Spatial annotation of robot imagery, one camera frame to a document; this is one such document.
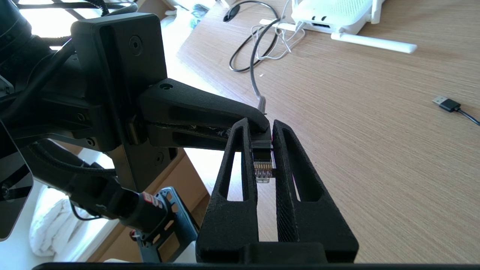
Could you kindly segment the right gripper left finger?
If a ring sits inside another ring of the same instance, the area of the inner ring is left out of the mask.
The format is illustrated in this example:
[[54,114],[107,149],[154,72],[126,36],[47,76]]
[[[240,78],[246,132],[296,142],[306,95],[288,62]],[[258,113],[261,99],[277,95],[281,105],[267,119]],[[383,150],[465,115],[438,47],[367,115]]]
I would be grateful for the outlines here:
[[[196,241],[198,263],[238,263],[240,250],[259,242],[257,181],[247,118],[231,130],[214,190]],[[242,201],[229,201],[228,191],[236,151],[241,152]]]

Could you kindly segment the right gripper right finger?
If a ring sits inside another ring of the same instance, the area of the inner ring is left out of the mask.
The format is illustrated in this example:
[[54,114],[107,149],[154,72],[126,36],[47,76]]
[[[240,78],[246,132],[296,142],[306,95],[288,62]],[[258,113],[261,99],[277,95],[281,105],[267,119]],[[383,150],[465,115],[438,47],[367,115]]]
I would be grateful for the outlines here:
[[353,263],[359,243],[293,129],[275,120],[276,215],[280,242],[317,243],[328,263]]

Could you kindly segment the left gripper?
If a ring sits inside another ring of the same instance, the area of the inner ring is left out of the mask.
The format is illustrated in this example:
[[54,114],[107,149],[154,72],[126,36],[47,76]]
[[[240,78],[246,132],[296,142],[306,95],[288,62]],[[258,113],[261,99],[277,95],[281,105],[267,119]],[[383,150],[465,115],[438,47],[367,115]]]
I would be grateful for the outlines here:
[[270,126],[253,106],[167,78],[156,14],[80,20],[71,36],[91,105],[90,127],[75,138],[108,152],[123,188],[142,192],[157,178],[168,165],[159,147],[224,150],[237,121],[247,118],[256,133]]

